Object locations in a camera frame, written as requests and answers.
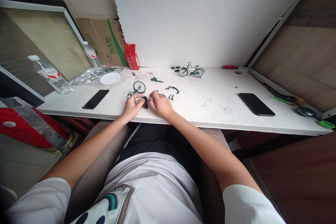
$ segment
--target miniature bicycle wheel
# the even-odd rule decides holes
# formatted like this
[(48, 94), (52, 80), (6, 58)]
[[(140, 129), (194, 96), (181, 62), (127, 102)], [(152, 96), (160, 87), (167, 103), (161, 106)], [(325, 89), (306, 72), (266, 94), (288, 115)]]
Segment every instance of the miniature bicycle wheel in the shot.
[(200, 78), (203, 75), (203, 70), (202, 69), (196, 69), (194, 72), (194, 76), (196, 78)]
[(136, 93), (144, 93), (146, 91), (146, 86), (142, 82), (134, 82), (133, 89)]
[(188, 71), (187, 69), (180, 69), (179, 73), (178, 73), (181, 77), (187, 76), (188, 75)]

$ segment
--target plastic bottle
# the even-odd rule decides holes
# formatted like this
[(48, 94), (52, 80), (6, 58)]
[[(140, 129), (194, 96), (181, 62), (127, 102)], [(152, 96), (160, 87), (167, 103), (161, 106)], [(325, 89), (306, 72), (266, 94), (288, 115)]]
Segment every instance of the plastic bottle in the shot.
[(89, 43), (87, 43), (86, 41), (83, 42), (83, 47), (84, 47), (84, 52), (86, 53), (87, 57), (91, 61), (91, 64), (93, 65), (93, 67), (100, 68), (100, 61), (94, 49), (91, 46), (89, 46)]
[(50, 64), (40, 60), (37, 55), (28, 56), (34, 64), (34, 70), (41, 75), (51, 86), (58, 92), (65, 95), (70, 93), (73, 89), (69, 83), (57, 72), (57, 70)]

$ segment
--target black smartphone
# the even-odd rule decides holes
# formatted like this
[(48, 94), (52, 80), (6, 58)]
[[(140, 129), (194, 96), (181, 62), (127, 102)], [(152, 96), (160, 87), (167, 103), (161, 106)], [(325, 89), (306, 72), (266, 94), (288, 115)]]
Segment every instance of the black smartphone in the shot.
[(274, 112), (269, 109), (255, 94), (240, 93), (240, 98), (257, 116), (275, 116)]
[(95, 109), (109, 90), (99, 90), (84, 106), (83, 109)]

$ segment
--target white t-shirt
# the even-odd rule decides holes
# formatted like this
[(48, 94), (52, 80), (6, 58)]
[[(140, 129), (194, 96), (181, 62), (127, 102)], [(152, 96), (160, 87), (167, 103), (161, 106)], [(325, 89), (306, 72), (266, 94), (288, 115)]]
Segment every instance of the white t-shirt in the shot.
[[(134, 187), (125, 224), (202, 223), (197, 187), (172, 156), (141, 153), (117, 164), (106, 178), (95, 202), (98, 203), (86, 214), (97, 220), (102, 215), (108, 219), (108, 213), (97, 213), (100, 211), (97, 205), (101, 202), (108, 205), (102, 198), (121, 184)], [(49, 178), (33, 186), (6, 213), (13, 223), (62, 223), (70, 194), (70, 186), (64, 179)], [(250, 187), (231, 185), (224, 190), (223, 200), (226, 224), (284, 224), (271, 202)]]

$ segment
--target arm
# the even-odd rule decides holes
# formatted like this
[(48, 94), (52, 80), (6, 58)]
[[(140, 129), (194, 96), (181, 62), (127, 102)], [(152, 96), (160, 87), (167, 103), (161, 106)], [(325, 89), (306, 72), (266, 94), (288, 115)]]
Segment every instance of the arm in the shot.
[(179, 130), (214, 172), (222, 192), (229, 185), (241, 184), (262, 193), (245, 166), (223, 145), (177, 114), (168, 98), (156, 91), (149, 98), (154, 112)]
[(98, 134), (78, 146), (74, 151), (63, 158), (41, 181), (51, 177), (60, 177), (65, 179), (71, 189), (73, 189), (77, 181), (92, 165), (103, 149), (114, 136), (138, 114), (141, 106), (145, 103), (140, 97), (137, 97), (136, 101), (138, 104), (135, 104), (133, 96), (129, 98), (126, 102), (124, 112), (117, 120), (113, 121)]

